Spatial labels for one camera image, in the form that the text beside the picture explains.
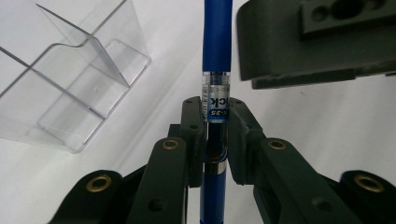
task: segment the white surface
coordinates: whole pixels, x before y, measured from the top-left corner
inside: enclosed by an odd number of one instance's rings
[[[234,11],[245,1],[234,1]],[[0,139],[0,223],[46,223],[84,175],[101,169],[127,175],[148,161],[181,103],[200,95],[203,1],[134,0],[152,65],[80,154]],[[339,179],[362,169],[396,184],[396,78],[254,91],[238,74],[233,37],[232,92],[267,136],[284,138],[319,172]],[[225,223],[261,223],[252,187],[228,175]],[[189,223],[199,222],[191,190]]]

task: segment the pen barrel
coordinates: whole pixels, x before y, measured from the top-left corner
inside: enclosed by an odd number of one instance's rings
[[[205,163],[201,186],[201,224],[224,223],[226,161]]]
[[[205,0],[203,71],[231,71],[232,0]]]

